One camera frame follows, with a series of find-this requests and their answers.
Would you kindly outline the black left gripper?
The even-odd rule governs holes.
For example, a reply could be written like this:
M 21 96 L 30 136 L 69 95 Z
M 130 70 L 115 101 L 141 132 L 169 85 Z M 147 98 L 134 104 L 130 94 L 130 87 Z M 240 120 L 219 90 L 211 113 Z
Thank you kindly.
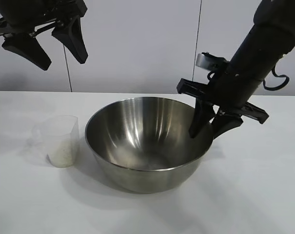
M 52 36 L 80 64 L 84 64 L 88 53 L 83 41 L 80 18 L 86 11 L 87 6 L 83 0 L 0 0 L 0 36 L 15 34 L 4 39 L 2 48 L 47 71 L 52 63 L 50 58 L 37 39 L 27 33 L 34 33 L 35 27 L 43 24 L 51 23 L 56 26 L 70 20 L 68 24 L 56 27 Z

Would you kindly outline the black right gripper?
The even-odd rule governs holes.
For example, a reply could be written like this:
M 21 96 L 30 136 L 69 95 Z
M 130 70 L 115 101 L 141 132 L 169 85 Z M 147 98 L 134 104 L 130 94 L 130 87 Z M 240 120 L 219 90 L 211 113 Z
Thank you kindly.
M 269 115 L 261 108 L 248 102 L 251 95 L 269 74 L 269 65 L 226 64 L 209 73 L 212 76 L 207 84 L 181 79 L 177 85 L 180 94 L 196 98 L 195 111 L 189 128 L 191 138 L 196 138 L 207 123 L 211 126 L 214 139 L 223 133 L 240 127 L 241 116 L 257 120 L 263 124 Z M 213 106 L 221 111 L 215 114 Z

